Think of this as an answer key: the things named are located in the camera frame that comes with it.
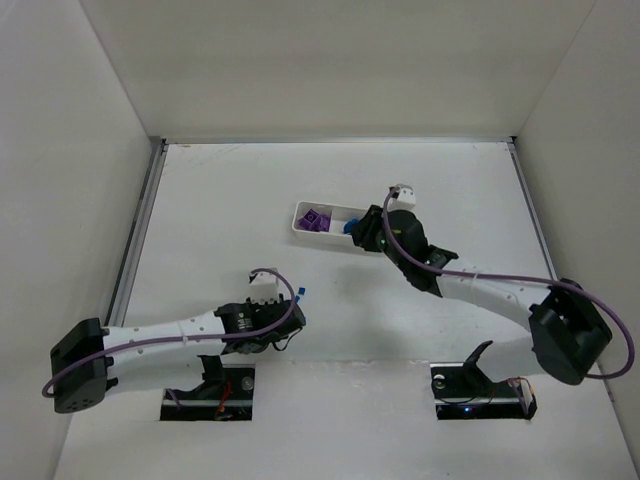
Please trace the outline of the purple lego brick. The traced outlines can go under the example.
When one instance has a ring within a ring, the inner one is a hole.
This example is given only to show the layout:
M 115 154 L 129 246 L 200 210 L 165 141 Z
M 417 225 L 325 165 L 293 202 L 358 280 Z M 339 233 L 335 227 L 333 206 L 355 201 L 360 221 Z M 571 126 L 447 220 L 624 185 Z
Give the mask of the purple lego brick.
M 309 209 L 302 215 L 296 223 L 296 226 L 304 231 L 319 232 L 323 215 L 314 209 Z

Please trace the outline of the blue lego pile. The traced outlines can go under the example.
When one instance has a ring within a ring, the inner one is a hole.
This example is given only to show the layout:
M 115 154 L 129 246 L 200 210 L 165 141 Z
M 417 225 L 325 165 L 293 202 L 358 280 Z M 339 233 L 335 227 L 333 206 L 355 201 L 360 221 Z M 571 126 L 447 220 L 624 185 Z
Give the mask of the blue lego pile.
M 345 225 L 343 226 L 343 230 L 342 232 L 346 235 L 351 235 L 353 228 L 355 225 L 357 225 L 359 223 L 359 219 L 358 218 L 353 218 L 351 220 L 349 220 L 348 222 L 345 223 Z

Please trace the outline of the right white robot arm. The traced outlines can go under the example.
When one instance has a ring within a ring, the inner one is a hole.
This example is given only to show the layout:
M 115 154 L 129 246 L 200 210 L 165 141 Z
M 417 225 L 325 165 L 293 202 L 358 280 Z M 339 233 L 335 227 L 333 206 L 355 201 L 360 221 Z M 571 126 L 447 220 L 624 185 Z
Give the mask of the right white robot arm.
M 428 242 L 422 224 L 406 210 L 389 213 L 373 205 L 351 229 L 355 246 L 384 254 L 415 289 L 458 300 L 506 318 L 527 331 L 510 342 L 482 342 L 466 359 L 492 383 L 546 373 L 580 384 L 612 339 L 595 307 L 567 288 L 483 278 L 452 251 Z

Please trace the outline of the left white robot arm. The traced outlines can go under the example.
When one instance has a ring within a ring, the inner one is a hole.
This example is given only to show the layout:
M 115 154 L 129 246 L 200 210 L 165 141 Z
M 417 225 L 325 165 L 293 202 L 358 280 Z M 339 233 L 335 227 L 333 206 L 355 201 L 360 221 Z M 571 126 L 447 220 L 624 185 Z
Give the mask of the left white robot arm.
M 42 395 L 71 414 L 124 392 L 162 389 L 182 399 L 207 397 L 227 378 L 225 355 L 258 354 L 306 325 L 295 300 L 228 303 L 187 319 L 142 327 L 75 325 L 50 351 Z

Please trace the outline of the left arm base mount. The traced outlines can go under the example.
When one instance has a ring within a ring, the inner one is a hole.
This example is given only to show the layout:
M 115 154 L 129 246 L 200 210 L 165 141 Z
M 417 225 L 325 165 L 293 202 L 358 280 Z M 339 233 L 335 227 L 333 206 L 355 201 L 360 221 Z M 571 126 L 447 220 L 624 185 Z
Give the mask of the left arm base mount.
M 245 422 L 253 418 L 255 366 L 203 358 L 203 381 L 190 391 L 165 391 L 164 422 Z

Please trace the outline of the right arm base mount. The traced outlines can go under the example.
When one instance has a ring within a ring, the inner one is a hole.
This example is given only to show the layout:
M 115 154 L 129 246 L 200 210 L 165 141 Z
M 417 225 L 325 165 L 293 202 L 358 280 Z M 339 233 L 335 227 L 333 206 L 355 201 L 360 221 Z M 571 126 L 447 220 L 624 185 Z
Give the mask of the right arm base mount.
M 481 355 L 491 344 L 481 343 L 463 362 L 430 364 L 438 420 L 533 419 L 538 405 L 528 379 L 493 382 L 478 367 Z

